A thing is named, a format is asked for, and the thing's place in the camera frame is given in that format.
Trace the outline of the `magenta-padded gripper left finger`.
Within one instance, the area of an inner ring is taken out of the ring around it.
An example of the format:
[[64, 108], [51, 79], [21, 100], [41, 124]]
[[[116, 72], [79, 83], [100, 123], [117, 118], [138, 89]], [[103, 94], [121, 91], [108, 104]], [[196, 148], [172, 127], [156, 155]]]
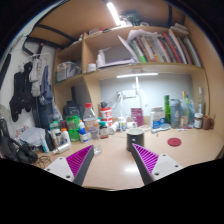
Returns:
[[93, 156], [94, 147], [89, 145], [67, 158], [58, 157], [47, 168], [45, 168], [45, 171], [81, 186]]

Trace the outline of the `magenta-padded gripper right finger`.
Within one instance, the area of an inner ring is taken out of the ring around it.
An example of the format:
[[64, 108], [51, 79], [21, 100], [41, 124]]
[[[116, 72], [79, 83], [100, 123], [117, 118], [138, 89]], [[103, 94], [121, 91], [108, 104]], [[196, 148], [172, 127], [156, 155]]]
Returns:
[[132, 156], [145, 185], [182, 169], [168, 154], [158, 155], [137, 144], [133, 144]]

